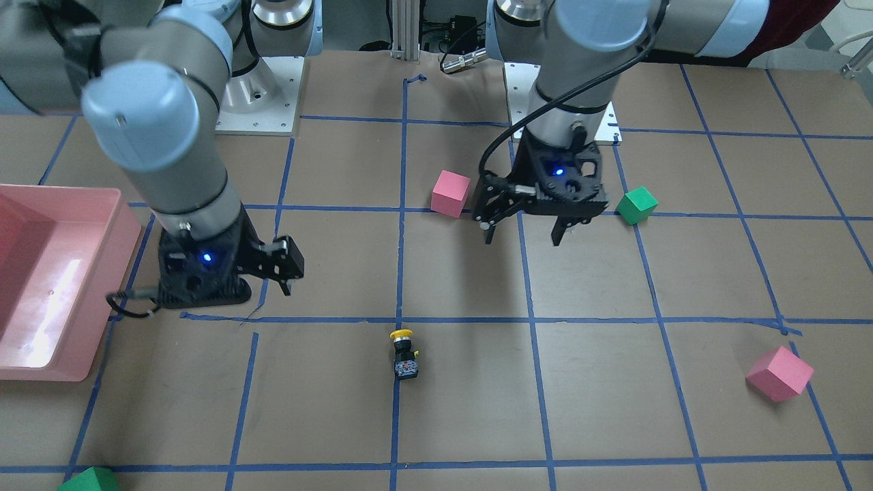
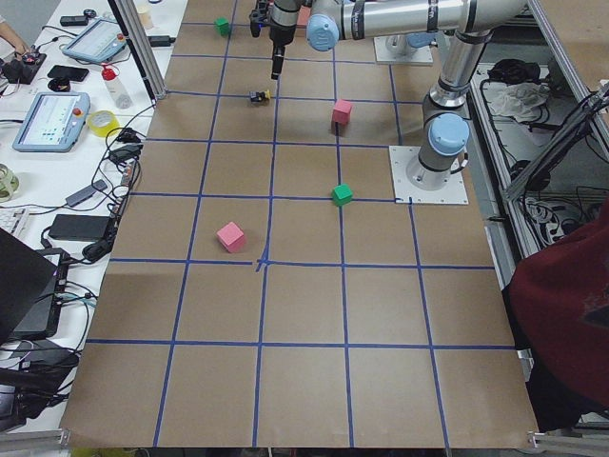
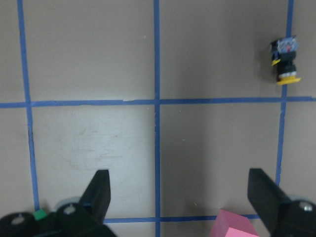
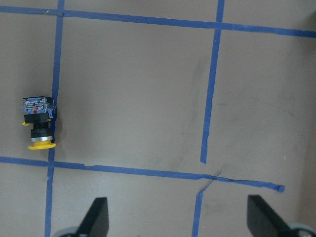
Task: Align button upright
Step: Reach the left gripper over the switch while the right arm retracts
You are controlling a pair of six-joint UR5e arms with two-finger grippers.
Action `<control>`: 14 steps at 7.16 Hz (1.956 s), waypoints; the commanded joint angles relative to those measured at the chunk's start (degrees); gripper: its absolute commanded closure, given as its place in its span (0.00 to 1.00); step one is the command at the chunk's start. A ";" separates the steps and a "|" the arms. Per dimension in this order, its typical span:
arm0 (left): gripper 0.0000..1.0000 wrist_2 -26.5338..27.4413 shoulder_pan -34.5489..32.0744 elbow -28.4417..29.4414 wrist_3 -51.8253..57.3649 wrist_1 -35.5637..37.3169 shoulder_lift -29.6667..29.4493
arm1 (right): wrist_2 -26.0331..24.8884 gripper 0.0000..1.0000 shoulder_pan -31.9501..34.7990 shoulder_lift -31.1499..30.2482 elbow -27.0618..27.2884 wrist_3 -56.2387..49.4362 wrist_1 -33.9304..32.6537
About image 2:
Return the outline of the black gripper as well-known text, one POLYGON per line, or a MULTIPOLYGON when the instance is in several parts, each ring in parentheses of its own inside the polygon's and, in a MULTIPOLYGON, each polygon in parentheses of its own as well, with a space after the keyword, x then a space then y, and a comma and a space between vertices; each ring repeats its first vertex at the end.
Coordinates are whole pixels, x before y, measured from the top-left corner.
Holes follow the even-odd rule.
POLYGON ((269 10, 269 37, 274 45, 271 68, 272 80, 278 80, 281 76, 285 60, 285 47, 293 41, 300 9, 301 2, 299 0, 274 0, 273 6, 269 10))

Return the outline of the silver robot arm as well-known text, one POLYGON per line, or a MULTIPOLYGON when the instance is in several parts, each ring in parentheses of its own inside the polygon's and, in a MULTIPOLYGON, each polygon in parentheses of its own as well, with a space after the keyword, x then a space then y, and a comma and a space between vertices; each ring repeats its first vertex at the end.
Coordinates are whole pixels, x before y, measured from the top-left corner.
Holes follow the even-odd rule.
POLYGON ((272 80, 277 81, 281 76, 285 49, 294 39, 300 9, 310 8, 312 4, 309 0, 275 0, 269 8, 265 23, 269 27, 272 42, 272 80))
POLYGON ((521 13, 524 1, 313 1, 306 38, 315 50, 340 40, 452 30, 437 82, 423 99, 424 139, 406 167, 416 187, 444 187, 470 130, 457 114, 493 30, 521 13))

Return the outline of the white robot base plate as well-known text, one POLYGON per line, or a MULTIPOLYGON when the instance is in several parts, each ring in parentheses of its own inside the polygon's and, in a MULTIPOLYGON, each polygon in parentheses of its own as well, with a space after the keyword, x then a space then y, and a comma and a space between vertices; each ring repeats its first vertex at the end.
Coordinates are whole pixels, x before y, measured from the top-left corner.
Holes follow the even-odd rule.
POLYGON ((419 160, 419 147, 390 146, 389 162, 397 204, 462 205, 469 204, 458 158, 445 171, 426 169, 419 160))

